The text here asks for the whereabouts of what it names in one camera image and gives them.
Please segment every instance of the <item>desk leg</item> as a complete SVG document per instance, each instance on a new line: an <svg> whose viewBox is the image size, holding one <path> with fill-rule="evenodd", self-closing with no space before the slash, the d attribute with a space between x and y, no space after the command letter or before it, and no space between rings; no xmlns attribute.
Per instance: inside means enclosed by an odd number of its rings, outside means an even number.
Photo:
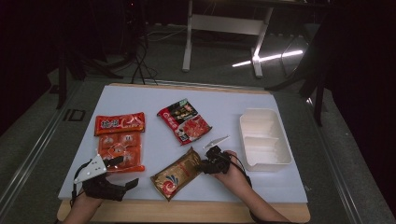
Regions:
<svg viewBox="0 0 396 224"><path fill-rule="evenodd" d="M262 47L262 41L264 40L265 33L267 32L268 24L270 23L271 15L274 8L269 7L267 10L267 14L265 15L264 23L262 24L262 29L259 33L259 37L257 38L256 48L252 49L252 59L251 62L253 64L254 73L257 78L262 78L262 65L260 63L260 48Z"/></svg>
<svg viewBox="0 0 396 224"><path fill-rule="evenodd" d="M184 51L184 60L183 60L183 67L182 67L183 72L190 71L191 30L192 30L191 20L192 20L192 0L189 1L189 14L188 14L188 18L187 18L187 43L186 43L186 49Z"/></svg>

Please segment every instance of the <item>dark background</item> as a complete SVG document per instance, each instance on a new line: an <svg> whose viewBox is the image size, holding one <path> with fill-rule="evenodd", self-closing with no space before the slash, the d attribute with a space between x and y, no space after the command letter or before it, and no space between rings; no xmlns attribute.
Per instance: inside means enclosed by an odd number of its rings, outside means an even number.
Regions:
<svg viewBox="0 0 396 224"><path fill-rule="evenodd" d="M104 23L108 21L95 18L92 13L96 10L106 14L104 8L112 8L107 13L113 15L114 21L122 21L120 26L111 26L111 34L118 34L124 29L124 17L114 12L120 8L91 3L0 2L0 134L50 88L47 73L58 67L60 42L101 60L106 50L117 48L118 39L105 34L109 26ZM319 69L316 66L323 64L329 67L326 88L332 91L377 185L396 214L395 3L380 0L335 4L342 10L315 18L322 27L306 57L319 63L312 63L307 69ZM186 24L187 1L148 0L145 7L148 24ZM245 16L249 9L230 7L220 13ZM296 31L290 27L295 22L312 20L310 15L281 10L275 13L269 31L293 34Z"/></svg>

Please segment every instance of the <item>table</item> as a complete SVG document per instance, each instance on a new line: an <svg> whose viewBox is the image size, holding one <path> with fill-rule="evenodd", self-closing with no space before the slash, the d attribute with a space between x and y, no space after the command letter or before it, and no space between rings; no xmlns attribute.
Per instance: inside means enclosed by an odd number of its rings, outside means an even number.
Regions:
<svg viewBox="0 0 396 224"><path fill-rule="evenodd" d="M191 31L194 30L206 30L216 32L227 32L243 35L256 35L257 41L256 46L251 50L254 73L257 78L262 78L262 67L259 57L259 52L262 47L262 41L265 38L265 34L268 25L271 20L271 16L275 7L283 8L297 8L297 9L308 9L315 7L330 7L330 4L309 4L298 0L252 0L252 1L229 1L232 4L243 4L254 7L266 7L265 18L262 21L251 20L251 19L237 19L228 17L217 17L210 15L199 15L192 13L193 1L189 1L188 8L188 22L187 22L187 42L184 52L182 70L184 72L190 71L191 64Z"/></svg>
<svg viewBox="0 0 396 224"><path fill-rule="evenodd" d="M84 138L81 142L81 146L78 149L77 156L75 157L75 160L73 161L72 168L70 169L70 172L68 176L66 177L66 180L64 182L63 188L61 189L60 193L60 198L63 199L64 201L61 204L61 207L58 212L58 218L60 220L63 220L65 216L68 214L68 211L70 209L69 203L68 203L68 194L71 192L70 188L71 183L72 183L72 176L75 172L75 169L78 168L78 166L81 165L82 161L87 161L94 155L94 151L87 149L87 148L92 148L94 147L95 139L92 136L92 124L94 121L94 116L98 115L100 113L104 113L104 111L108 111L108 113L124 113L126 110L130 110L131 107L125 108L125 106L120 106L119 108L114 108L117 104L125 105L127 104L128 99L131 98L130 93L135 93L136 95L141 96L140 98L144 98L144 96L141 93L144 93L146 97L150 97L151 94L154 94L155 92L160 93L162 96L168 96L168 97L163 97L161 101L159 101L156 105L154 104L154 107L157 107L158 109L162 108L162 105L167 106L169 103L174 103L174 101L177 101L177 97L182 97L185 94L190 94L189 97L193 100L191 103L196 106L197 110L202 112L202 115L204 117L207 117L207 121L209 123L213 123L214 129L210 132L211 136L207 134L204 136L202 139L198 140L197 142L194 142L193 146L194 148L199 148L201 146L204 146L207 144L209 141L209 137L216 138L215 136L219 133L222 133L222 129L220 128L220 125L217 123L216 120L213 120L212 118L215 118L207 113L207 108L205 108L202 103L203 102L210 102L210 100L216 99L219 95L221 97L226 96L233 96L229 97L228 102L219 102L219 105L221 106L226 106L228 103L232 103L235 101L236 105L241 105L241 104L246 104L246 103L239 103L235 100L235 96L242 97L245 102L250 102L248 104L251 104L251 102L255 102L257 99L268 99L268 103L271 103L271 97L270 94L266 91L233 91L233 90L215 90L215 89L205 89L205 88L176 88L175 87L156 87L156 86L136 86L136 85L118 85L118 86L108 86L105 87L104 92L102 93L101 98L99 99L98 105L95 109L95 112L92 116L92 120L90 122L90 126L87 129L86 134L84 135ZM213 96L213 99L207 99L207 96L211 95ZM137 105L141 104L143 105L143 102L137 102L134 101ZM230 109L236 109L238 108L237 106L230 107ZM153 125L155 122L155 113L157 111L153 111L153 113L148 114L148 125ZM231 117L237 118L235 115L234 111L223 113L223 117L230 117L229 114L231 114ZM236 136L237 130L236 130L236 124L224 124L226 127L225 129L232 129L231 131L231 136ZM174 158L177 158L180 152L180 146L178 146L177 140L173 139L174 136L172 136L171 132L166 129L165 125L158 125L156 126L155 129L150 128L148 126L147 131L145 132L145 143L144 143L144 149L145 149L145 155L144 158L150 158L152 156L152 151L150 151L151 147L149 146L150 141L148 142L148 138L154 134L154 132L163 132L162 136L158 136L156 140L160 143L162 143L165 146L168 146L170 151L172 153L163 153L163 151L156 151L160 155L158 155L158 158L161 158L164 160L163 162L155 162L156 164L153 164L150 160L144 160L144 164L147 165L147 172L145 174L128 174L130 176L145 176L145 175L152 175L160 170L160 168L163 168L163 164L169 163L169 161L173 160ZM242 159L242 152L238 151L238 147L240 143L238 143L238 137L232 137L232 139L229 141L229 143L224 143L224 147L227 147L231 150L234 150L238 153L239 157ZM306 196L304 195L304 190L301 189L301 179L297 173L294 173L297 171L297 168L295 166L295 163L290 166L289 169L285 169L283 171L280 171L280 173L273 173L273 174L249 174L250 177L252 178L253 181L253 188L261 189L262 182L259 181L262 178L271 178L271 184L274 185L273 188L264 186L263 189L269 189L269 191L274 190L274 189L282 189L282 181L292 181L289 178L285 178L288 180L285 180L282 178L277 178L282 176L282 174L289 174L290 172L293 174L294 177L298 177L298 180L294 182L297 187L295 186L283 186L286 188L286 190L283 190L281 193L288 195L286 191L289 190L296 190L295 195L290 194L289 196L285 197L279 197L277 198L271 198L269 195L263 194L263 197L270 202L275 209L277 209L280 213L282 213L284 216L288 217L290 220L295 221L295 222L307 222L310 218L309 211L306 205ZM117 182L119 179L115 178L110 180L111 182L115 181ZM139 182L139 185L142 184L143 187L145 187L145 181L148 181L146 178L141 178L141 181ZM154 187L152 188L142 188L142 189L132 189L127 192L124 196L124 200L119 203L119 202L109 202L106 201L104 204L99 208L99 211L96 213L95 217L92 219L93 221L108 221L108 222L252 222L248 209L241 204L238 200L230 196L230 193L227 193L226 191L222 192L222 190L219 190L219 188L222 188L222 186L217 185L219 182L217 180L214 180L214 178L208 176L208 175L200 175L196 179L191 182L187 188L184 188L181 192L177 194L177 196L180 197L175 197L174 200L172 200L170 203L167 202L164 198L162 198L158 192L155 191ZM205 186L208 189L207 195L203 196L203 199L197 200L194 198L193 193L198 192L195 188L201 188L201 186Z"/></svg>

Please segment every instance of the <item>floor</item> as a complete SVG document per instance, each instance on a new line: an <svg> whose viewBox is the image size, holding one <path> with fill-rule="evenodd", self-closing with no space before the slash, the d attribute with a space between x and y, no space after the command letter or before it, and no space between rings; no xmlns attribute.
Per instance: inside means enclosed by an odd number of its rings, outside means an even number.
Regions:
<svg viewBox="0 0 396 224"><path fill-rule="evenodd" d="M142 84L144 79L147 84L177 82L262 89L287 79L303 56L262 63L264 78L257 79L251 65L232 67L249 60L254 36L194 32L191 70L185 73L181 71L185 34L183 26L149 27L148 48L144 48L141 41L137 53L137 59L142 62L142 74L137 70L134 83ZM266 57L295 49L304 51L306 47L300 37L290 43L289 37L268 35L260 55ZM109 56L110 61L119 59ZM103 86L113 82L131 83L137 68L137 63L129 63L114 69L122 79L105 77L90 67L86 67L84 81L75 80L69 74L68 98L63 108L55 109L58 95L47 92L0 137L3 152L0 174L1 182L5 183L0 186L3 192L1 223L56 222L60 204L57 191L74 159ZM58 70L49 74L53 84L58 82L57 75ZM278 93L296 94L301 84L295 83ZM87 119L67 119L68 112L82 109L87 112ZM293 111L289 113L290 118L298 119ZM315 156L321 159L322 165L327 164L328 176L322 176L325 173L318 173L312 167L305 173L306 179L318 176L316 181L305 185L312 216L310 223L395 223L329 91L324 95L322 123L316 134L321 136L328 150ZM302 141L293 136L290 139ZM321 182L321 178L330 180L330 184Z"/></svg>

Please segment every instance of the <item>gray carpet floor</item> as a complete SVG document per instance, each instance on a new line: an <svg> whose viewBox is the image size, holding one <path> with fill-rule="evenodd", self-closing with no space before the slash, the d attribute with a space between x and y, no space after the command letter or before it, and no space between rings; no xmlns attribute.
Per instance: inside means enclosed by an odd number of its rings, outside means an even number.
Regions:
<svg viewBox="0 0 396 224"><path fill-rule="evenodd" d="M286 79L280 60L262 63L264 78L257 79L248 61L252 36L194 33L191 70L182 72L185 47L183 27L152 27L148 49L139 48L142 77L147 84L220 85L227 88L262 89ZM269 35L261 56L282 53L289 38ZM306 48L297 38L290 49ZM284 59L286 74L301 56ZM130 83L136 63L115 69L123 79L112 79L87 68L84 81L68 77L68 98L56 109L58 95L45 93L1 136L1 223L54 223L60 205L58 191L78 150L102 88L110 83ZM57 84L57 70L49 74ZM135 83L142 84L138 74ZM380 194L359 149L325 91L323 127L315 125L312 107L297 94L301 82L273 92L293 155L308 197L309 223L396 223ZM73 121L68 111L85 111L82 121ZM35 158L33 163L27 159Z"/></svg>

